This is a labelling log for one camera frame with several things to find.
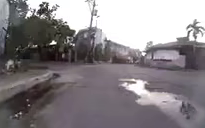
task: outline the palm tree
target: palm tree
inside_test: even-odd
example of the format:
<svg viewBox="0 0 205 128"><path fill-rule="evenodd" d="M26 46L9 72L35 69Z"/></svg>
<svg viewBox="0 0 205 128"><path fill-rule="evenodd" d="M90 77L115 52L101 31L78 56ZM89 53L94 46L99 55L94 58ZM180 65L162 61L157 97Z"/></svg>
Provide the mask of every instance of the palm tree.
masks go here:
<svg viewBox="0 0 205 128"><path fill-rule="evenodd" d="M200 22L197 21L197 19L194 20L194 22L192 24L189 24L187 26L187 31L188 31L188 35L187 37L190 37L190 34L193 34L193 38L195 39L195 41L197 40L197 37L199 34L201 34L202 36L205 33L205 28L202 26L198 26Z"/></svg>

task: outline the sky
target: sky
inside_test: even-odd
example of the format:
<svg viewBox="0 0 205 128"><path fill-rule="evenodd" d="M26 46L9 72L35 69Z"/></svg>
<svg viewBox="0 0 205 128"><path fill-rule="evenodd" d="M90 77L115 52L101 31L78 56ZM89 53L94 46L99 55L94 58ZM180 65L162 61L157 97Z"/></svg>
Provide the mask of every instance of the sky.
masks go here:
<svg viewBox="0 0 205 128"><path fill-rule="evenodd" d="M71 28L83 29L90 24L85 0L43 0L58 4L57 18ZM37 8L42 0L28 0ZM143 50L148 41L154 44L175 41L187 35L186 27L194 19L205 27L205 0L96 0L98 27L107 38L131 48ZM205 35L198 41L205 42Z"/></svg>

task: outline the curb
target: curb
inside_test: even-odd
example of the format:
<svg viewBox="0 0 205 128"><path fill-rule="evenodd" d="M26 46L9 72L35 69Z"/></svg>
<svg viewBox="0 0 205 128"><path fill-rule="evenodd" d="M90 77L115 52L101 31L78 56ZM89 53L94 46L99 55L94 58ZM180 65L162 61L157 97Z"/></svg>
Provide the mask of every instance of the curb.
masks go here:
<svg viewBox="0 0 205 128"><path fill-rule="evenodd" d="M28 90L32 88L33 86L43 83L52 78L53 78L53 73L48 72L46 74L43 74L37 77L33 77L33 78L23 80L23 81L18 81L11 85L1 87L0 88L0 103L8 100L9 98L12 98L14 95L20 92Z"/></svg>

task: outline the road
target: road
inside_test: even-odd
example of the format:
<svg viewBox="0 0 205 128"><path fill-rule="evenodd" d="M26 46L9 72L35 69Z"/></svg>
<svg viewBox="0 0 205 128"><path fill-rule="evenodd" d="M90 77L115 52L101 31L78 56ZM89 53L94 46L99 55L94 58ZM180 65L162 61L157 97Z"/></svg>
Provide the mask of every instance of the road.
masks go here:
<svg viewBox="0 0 205 128"><path fill-rule="evenodd" d="M59 68L56 72L61 77L56 82L64 86L54 91L52 97L43 98L43 105L31 114L34 119L31 127L205 127L205 71L167 71L121 64L84 65L70 70ZM126 90L120 86L122 78L146 81L149 85L146 94L140 95L137 89ZM179 113L176 106L182 99L176 100L178 96L195 106L199 113L195 119L186 120Z"/></svg>

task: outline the water puddle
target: water puddle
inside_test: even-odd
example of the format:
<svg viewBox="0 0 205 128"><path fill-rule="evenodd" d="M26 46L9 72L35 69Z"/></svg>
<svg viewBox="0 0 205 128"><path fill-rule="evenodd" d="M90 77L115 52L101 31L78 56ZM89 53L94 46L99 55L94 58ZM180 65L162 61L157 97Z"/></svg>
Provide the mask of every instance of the water puddle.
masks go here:
<svg viewBox="0 0 205 128"><path fill-rule="evenodd" d="M150 91L149 83L136 79L120 79L120 86L139 96L139 105L153 105L174 119L182 128L197 128L205 118L204 109L184 96Z"/></svg>

